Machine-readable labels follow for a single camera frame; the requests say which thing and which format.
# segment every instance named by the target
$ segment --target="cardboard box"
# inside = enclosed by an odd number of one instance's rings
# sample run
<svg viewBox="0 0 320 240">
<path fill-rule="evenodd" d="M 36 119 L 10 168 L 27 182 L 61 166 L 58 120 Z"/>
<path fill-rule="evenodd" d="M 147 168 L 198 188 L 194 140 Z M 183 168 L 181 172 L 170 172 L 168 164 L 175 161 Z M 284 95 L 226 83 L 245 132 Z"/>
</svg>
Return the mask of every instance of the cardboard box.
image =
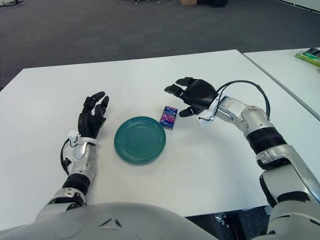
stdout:
<svg viewBox="0 0 320 240">
<path fill-rule="evenodd" d="M 182 5 L 196 5 L 197 0 L 180 0 Z"/>
</svg>

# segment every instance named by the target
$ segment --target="white table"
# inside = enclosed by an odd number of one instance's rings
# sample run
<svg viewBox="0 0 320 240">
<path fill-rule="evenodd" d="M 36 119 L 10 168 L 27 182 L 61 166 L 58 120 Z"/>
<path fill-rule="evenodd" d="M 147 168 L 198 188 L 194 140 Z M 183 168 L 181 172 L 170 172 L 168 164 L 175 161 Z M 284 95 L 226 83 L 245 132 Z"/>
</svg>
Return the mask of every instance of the white table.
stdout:
<svg viewBox="0 0 320 240">
<path fill-rule="evenodd" d="M 139 202 L 182 216 L 266 205 L 254 152 L 235 126 L 219 119 L 202 129 L 195 117 L 178 117 L 173 131 L 166 130 L 164 151 L 150 164 L 134 166 L 117 156 L 114 136 L 121 123 L 135 116 L 158 120 L 165 105 L 187 107 L 163 90 L 186 76 L 216 88 L 241 79 L 259 84 L 269 97 L 272 122 L 320 179 L 320 122 L 236 50 L 30 68 L 0 92 L 0 229 L 33 222 L 61 188 L 67 177 L 61 146 L 68 131 L 77 129 L 86 96 L 99 91 L 110 102 L 98 135 L 89 204 Z M 249 84 L 234 84 L 227 92 L 265 108 Z"/>
<path fill-rule="evenodd" d="M 320 11 L 320 1 L 317 0 L 284 0 L 294 5 L 302 6 L 312 10 Z"/>
<path fill-rule="evenodd" d="M 244 55 L 320 120 L 320 68 L 295 58 L 297 52 L 306 50 L 308 48 L 258 51 Z"/>
</svg>

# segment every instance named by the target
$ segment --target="white connector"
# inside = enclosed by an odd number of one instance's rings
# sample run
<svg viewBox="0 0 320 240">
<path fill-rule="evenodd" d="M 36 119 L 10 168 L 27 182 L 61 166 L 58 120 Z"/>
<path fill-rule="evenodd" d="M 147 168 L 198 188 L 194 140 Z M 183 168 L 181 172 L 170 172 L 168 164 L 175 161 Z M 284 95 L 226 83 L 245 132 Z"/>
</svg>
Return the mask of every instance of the white connector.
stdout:
<svg viewBox="0 0 320 240">
<path fill-rule="evenodd" d="M 215 119 L 215 113 L 217 112 L 217 107 L 219 104 L 219 99 L 220 101 L 222 101 L 222 99 L 224 99 L 224 97 L 227 97 L 226 93 L 222 92 L 220 95 L 218 95 L 211 103 L 210 107 L 208 110 L 204 110 L 203 112 L 201 112 L 200 114 L 196 115 L 196 119 L 198 121 L 198 123 L 202 126 L 202 127 L 207 127 L 208 125 L 210 125 L 210 123 L 213 122 L 213 120 Z"/>
<path fill-rule="evenodd" d="M 78 131 L 70 130 L 69 133 L 67 134 L 67 137 L 68 139 L 70 139 L 72 143 L 75 143 L 80 137 L 80 134 Z"/>
</svg>

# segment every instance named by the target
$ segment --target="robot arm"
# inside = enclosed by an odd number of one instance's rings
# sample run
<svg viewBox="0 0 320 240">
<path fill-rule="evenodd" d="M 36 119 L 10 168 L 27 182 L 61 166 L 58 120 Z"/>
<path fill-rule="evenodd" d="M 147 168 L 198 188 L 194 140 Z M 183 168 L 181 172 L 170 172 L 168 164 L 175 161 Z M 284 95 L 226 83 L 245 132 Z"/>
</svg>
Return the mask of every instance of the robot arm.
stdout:
<svg viewBox="0 0 320 240">
<path fill-rule="evenodd" d="M 104 95 L 105 93 L 102 91 L 86 98 L 83 110 L 79 115 L 79 132 L 71 130 L 61 150 L 61 164 L 68 177 L 62 189 L 59 189 L 39 212 L 36 222 L 52 215 L 87 205 L 86 194 L 90 183 L 96 175 L 96 138 L 106 120 L 104 114 L 108 106 L 109 97 L 104 97 L 101 104 L 96 105 L 96 103 Z M 71 161 L 67 158 L 63 160 L 63 148 L 67 143 L 70 143 L 70 146 L 73 147 L 73 166 L 70 174 L 68 165 Z"/>
<path fill-rule="evenodd" d="M 313 239 L 320 231 L 320 184 L 296 150 L 269 122 L 266 113 L 237 99 L 218 94 L 209 83 L 186 77 L 165 91 L 181 98 L 190 107 L 180 117 L 198 115 L 203 126 L 215 117 L 234 124 L 256 154 L 264 170 L 260 185 L 269 204 L 274 207 L 267 233 L 258 239 Z"/>
</svg>

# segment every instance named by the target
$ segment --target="gray carpet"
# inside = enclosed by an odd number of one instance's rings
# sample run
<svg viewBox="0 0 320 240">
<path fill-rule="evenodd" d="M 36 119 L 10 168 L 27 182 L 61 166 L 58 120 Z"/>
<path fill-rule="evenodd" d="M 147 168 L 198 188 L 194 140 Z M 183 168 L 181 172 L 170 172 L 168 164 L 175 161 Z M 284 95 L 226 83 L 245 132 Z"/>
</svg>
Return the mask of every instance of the gray carpet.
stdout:
<svg viewBox="0 0 320 240">
<path fill-rule="evenodd" d="M 0 9 L 0 87 L 24 68 L 315 47 L 319 26 L 320 14 L 274 0 L 25 0 Z"/>
<path fill-rule="evenodd" d="M 261 206 L 244 211 L 232 211 L 230 213 L 239 214 L 245 240 L 251 240 L 258 236 L 266 235 L 269 216 L 266 214 L 264 207 Z M 232 227 L 227 228 L 221 224 L 218 224 L 218 227 L 221 240 L 244 240 L 235 237 L 232 232 Z"/>
</svg>

